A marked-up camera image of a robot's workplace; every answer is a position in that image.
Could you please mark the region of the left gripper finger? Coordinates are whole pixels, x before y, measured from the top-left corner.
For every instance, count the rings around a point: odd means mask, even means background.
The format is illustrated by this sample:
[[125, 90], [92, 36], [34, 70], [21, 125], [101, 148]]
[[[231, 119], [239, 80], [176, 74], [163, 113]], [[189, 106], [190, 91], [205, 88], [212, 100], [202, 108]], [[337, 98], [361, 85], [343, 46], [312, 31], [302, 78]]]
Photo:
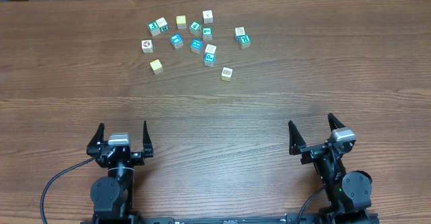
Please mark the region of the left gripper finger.
[[152, 153], [153, 152], [153, 146], [152, 146], [152, 142], [151, 142], [149, 133], [147, 131], [147, 124], [146, 124], [146, 122], [143, 123], [143, 140], [142, 140], [142, 144], [143, 144], [143, 152], [144, 153]]
[[97, 147], [98, 144], [104, 142], [104, 123], [98, 125], [97, 131], [88, 143], [88, 147]]

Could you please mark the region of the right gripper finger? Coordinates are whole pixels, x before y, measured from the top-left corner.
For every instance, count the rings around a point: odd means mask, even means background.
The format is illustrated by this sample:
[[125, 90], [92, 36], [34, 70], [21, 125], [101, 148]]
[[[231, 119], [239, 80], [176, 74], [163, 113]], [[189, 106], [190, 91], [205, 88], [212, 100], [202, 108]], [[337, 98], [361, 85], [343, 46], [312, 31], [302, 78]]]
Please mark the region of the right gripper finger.
[[301, 154], [301, 149], [306, 146], [306, 143], [292, 120], [288, 123], [288, 130], [290, 134], [289, 154], [299, 155]]
[[345, 125], [342, 124], [332, 113], [329, 113], [327, 117], [331, 131], [339, 128], [345, 128]]

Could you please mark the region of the white block yellow side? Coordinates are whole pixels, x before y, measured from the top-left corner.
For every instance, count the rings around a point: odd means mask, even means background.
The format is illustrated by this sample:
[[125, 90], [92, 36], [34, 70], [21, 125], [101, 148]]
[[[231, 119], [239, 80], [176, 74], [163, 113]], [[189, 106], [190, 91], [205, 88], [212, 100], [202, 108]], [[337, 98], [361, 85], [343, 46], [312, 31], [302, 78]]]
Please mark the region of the white block yellow side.
[[232, 73], [233, 73], [233, 69], [224, 67], [222, 69], [222, 74], [221, 74], [222, 80], [231, 81], [232, 80]]

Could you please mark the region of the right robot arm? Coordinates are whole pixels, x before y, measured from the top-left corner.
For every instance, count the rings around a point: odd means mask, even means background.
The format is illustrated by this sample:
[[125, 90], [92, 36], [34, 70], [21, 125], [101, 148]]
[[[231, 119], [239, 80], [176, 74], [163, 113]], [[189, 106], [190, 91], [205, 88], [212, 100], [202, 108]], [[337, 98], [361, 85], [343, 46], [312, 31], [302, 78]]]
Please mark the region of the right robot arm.
[[[372, 177], [360, 170], [347, 173], [341, 158], [349, 153], [356, 142], [352, 129], [342, 124], [332, 113], [328, 114], [331, 134], [324, 143], [308, 146], [296, 125], [289, 121], [290, 155], [300, 155], [301, 164], [311, 163], [323, 186], [302, 205], [295, 217], [287, 220], [293, 223], [322, 224], [378, 224], [376, 213], [369, 213], [371, 207]], [[319, 209], [317, 214], [304, 214], [311, 200], [325, 192], [329, 206]]]

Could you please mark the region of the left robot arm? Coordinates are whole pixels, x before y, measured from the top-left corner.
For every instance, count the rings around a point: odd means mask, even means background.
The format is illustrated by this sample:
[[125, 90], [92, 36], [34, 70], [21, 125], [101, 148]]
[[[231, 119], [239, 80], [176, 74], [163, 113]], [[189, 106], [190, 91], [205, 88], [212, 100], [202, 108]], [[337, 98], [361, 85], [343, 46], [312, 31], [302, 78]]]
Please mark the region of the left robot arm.
[[139, 212], [133, 209], [133, 185], [135, 167], [144, 165], [145, 159], [154, 156], [146, 124], [143, 125], [142, 145], [141, 151], [132, 151], [128, 133], [113, 133], [104, 140], [104, 124], [99, 124], [86, 153], [108, 173], [97, 179], [90, 190], [94, 203], [92, 223], [144, 222]]

